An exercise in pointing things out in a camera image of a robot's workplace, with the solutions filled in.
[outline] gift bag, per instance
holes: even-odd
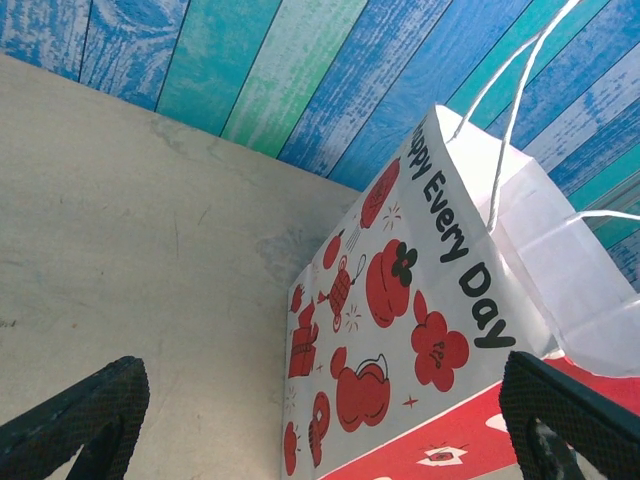
[[[282,478],[514,463],[497,401],[514,349],[640,370],[635,291],[533,158],[464,123],[434,106],[292,286]]]

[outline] red flower print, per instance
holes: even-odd
[[[416,357],[416,378],[422,385],[433,382],[441,392],[453,387],[453,370],[469,360],[469,344],[460,332],[448,332],[447,322],[440,312],[428,312],[421,292],[413,299],[413,313],[418,325],[411,334],[411,346]]]

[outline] bag handle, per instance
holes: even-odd
[[[573,8],[580,3],[580,0],[568,0],[567,3],[554,15],[551,21],[538,33],[536,33],[533,37],[523,43],[508,59],[507,61],[498,69],[496,73],[489,79],[487,85],[478,93],[475,100],[473,101],[471,108],[467,112],[467,114],[463,117],[456,129],[455,133],[451,140],[455,139],[465,124],[473,115],[473,111],[480,104],[480,101],[485,96],[485,94],[489,91],[491,86],[498,80],[500,75],[507,69],[509,64],[515,60],[522,52],[524,52],[527,47],[529,47],[533,42],[535,45],[531,54],[529,55],[529,59],[522,71],[522,75],[520,76],[520,81],[518,82],[518,88],[516,89],[515,95],[513,97],[513,101],[511,102],[511,111],[509,112],[509,122],[507,123],[507,128],[504,132],[504,137],[502,138],[502,144],[500,145],[500,156],[498,157],[498,165],[496,167],[496,175],[493,181],[493,188],[491,190],[491,208],[489,211],[489,221],[487,222],[487,229],[489,234],[493,233],[496,228],[496,224],[498,222],[498,205],[500,203],[500,177],[502,176],[502,162],[504,160],[504,154],[506,152],[507,147],[511,143],[511,135],[513,133],[513,127],[516,123],[516,116],[518,115],[518,109],[520,108],[520,102],[522,100],[522,93],[524,91],[524,87],[527,84],[527,79],[529,78],[529,74],[531,73],[531,69],[533,68],[533,64],[535,62],[540,49],[544,41],[547,37],[553,32],[556,26],[562,21],[564,17],[566,17]]]

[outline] blue wooden ceiling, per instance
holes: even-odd
[[[0,51],[364,189],[437,102],[462,113],[565,0],[0,0]],[[640,2],[549,37],[513,143],[576,209],[640,214]],[[519,59],[472,120],[505,126]],[[640,231],[590,226],[640,291]]]

